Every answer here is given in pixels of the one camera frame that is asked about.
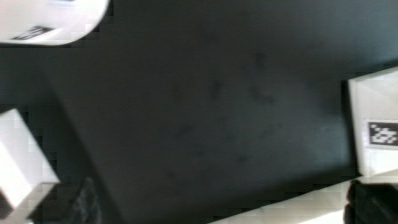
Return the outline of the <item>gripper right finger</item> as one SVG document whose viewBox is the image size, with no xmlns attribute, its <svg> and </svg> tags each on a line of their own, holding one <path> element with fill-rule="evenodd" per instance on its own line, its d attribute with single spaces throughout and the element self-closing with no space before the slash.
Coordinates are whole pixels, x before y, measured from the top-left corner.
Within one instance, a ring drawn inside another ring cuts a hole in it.
<svg viewBox="0 0 398 224">
<path fill-rule="evenodd" d="M 398 224 L 398 184 L 349 182 L 344 224 Z"/>
</svg>

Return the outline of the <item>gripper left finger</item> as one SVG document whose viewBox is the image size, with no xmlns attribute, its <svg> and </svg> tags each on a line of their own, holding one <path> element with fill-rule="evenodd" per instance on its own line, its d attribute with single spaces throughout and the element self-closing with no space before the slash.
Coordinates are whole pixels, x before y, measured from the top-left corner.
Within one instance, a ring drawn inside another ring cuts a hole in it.
<svg viewBox="0 0 398 224">
<path fill-rule="evenodd" d="M 102 224 L 99 197 L 90 178 L 54 185 L 28 219 L 33 224 Z"/>
</svg>

